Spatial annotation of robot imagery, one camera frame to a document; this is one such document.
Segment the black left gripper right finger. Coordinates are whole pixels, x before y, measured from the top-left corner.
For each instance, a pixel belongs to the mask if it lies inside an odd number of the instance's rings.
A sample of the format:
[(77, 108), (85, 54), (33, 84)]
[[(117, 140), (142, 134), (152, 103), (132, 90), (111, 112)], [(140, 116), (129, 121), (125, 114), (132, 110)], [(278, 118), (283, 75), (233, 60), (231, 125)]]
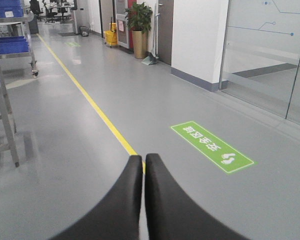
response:
[(173, 178), (161, 157), (145, 158), (145, 212), (151, 240), (244, 240), (196, 204)]

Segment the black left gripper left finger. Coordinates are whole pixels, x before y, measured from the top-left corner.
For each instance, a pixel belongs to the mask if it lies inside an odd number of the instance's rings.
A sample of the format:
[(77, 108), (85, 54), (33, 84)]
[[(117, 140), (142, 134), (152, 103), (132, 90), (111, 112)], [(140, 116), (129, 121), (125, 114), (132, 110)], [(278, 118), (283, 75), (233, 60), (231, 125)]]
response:
[(86, 215), (53, 240), (138, 240), (143, 187), (140, 155), (131, 155), (122, 173)]

